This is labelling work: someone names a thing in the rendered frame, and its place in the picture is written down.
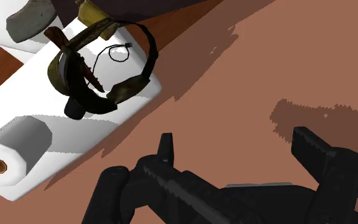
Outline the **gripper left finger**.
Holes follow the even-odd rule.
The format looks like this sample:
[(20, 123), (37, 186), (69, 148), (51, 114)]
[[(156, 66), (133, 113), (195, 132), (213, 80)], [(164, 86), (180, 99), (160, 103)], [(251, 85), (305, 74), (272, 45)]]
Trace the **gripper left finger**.
[(165, 224), (261, 224), (261, 217), (190, 171), (174, 168), (173, 135), (163, 133), (158, 151), (134, 169), (101, 172), (81, 224), (130, 224), (148, 206)]

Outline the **yellow block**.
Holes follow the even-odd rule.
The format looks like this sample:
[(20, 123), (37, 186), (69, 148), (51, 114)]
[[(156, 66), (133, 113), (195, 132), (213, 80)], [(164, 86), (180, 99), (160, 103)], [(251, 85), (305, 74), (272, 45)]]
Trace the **yellow block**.
[[(103, 12), (98, 6), (93, 4), (91, 0), (74, 1), (78, 5), (78, 20), (87, 27), (109, 17), (107, 13)], [(107, 41), (114, 35), (115, 32), (116, 28), (110, 25), (107, 29), (102, 31), (99, 36)]]

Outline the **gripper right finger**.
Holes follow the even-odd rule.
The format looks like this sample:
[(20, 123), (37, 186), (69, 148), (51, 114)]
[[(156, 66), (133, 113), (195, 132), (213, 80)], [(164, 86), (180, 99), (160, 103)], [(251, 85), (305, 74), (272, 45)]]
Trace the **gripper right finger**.
[(331, 146), (310, 129), (295, 127), (291, 153), (319, 184), (305, 224), (358, 224), (358, 152)]

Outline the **brown serrated knife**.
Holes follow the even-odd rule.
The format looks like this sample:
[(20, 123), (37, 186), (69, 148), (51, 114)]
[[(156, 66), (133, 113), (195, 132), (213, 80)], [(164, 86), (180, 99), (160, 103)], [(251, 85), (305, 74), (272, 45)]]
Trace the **brown serrated knife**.
[(59, 93), (69, 95), (65, 81), (67, 62), (66, 59), (63, 59), (63, 56), (68, 57), (70, 52), (79, 58), (79, 61), (73, 65), (79, 68), (79, 74), (99, 92), (104, 92), (103, 86), (85, 63), (84, 57), (78, 53), (78, 50), (96, 40), (103, 30), (104, 28), (102, 26), (91, 25), (71, 40), (68, 40), (63, 31), (58, 27), (53, 26), (45, 30), (44, 35), (60, 49), (59, 53), (56, 54), (54, 59), (50, 62), (47, 70), (50, 83)]

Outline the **white toilet paper roll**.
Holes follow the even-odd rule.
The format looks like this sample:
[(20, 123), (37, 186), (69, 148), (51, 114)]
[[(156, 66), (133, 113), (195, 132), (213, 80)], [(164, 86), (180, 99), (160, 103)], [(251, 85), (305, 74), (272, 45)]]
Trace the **white toilet paper roll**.
[(0, 186), (23, 180), (52, 145), (52, 132), (32, 116), (12, 119), (0, 128)]

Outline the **olive and black headset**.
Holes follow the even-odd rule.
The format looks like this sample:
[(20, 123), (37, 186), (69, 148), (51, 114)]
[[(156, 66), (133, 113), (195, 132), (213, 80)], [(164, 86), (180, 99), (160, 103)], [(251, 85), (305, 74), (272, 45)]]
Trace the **olive and black headset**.
[[(104, 30), (112, 25), (117, 30), (121, 25), (127, 24), (127, 21), (115, 20), (108, 17), (92, 25), (102, 26)], [(66, 59), (67, 62), (65, 81), (66, 87), (69, 90), (69, 95), (67, 95), (69, 100), (64, 108), (66, 116), (73, 120), (80, 120), (84, 117), (86, 112), (96, 115), (110, 113), (117, 110), (120, 103), (137, 95), (148, 85), (159, 52), (156, 47), (155, 38), (148, 28), (142, 24), (136, 24), (136, 26), (142, 29), (149, 41), (149, 54), (144, 69), (141, 74), (113, 85), (111, 91), (108, 92), (105, 97), (99, 96), (90, 89), (89, 85), (91, 85), (91, 83), (88, 83), (88, 81), (79, 74), (79, 68), (77, 66), (73, 66), (75, 62), (79, 61), (77, 56), (74, 56), (71, 52), (68, 57), (63, 56), (63, 59)]]

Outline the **grey rounded slab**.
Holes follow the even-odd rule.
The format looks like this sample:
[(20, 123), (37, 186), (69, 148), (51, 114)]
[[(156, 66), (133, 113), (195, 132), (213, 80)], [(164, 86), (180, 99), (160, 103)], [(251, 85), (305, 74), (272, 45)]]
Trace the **grey rounded slab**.
[(57, 17), (52, 0), (28, 0), (16, 13), (6, 19), (10, 38), (21, 43), (41, 33)]

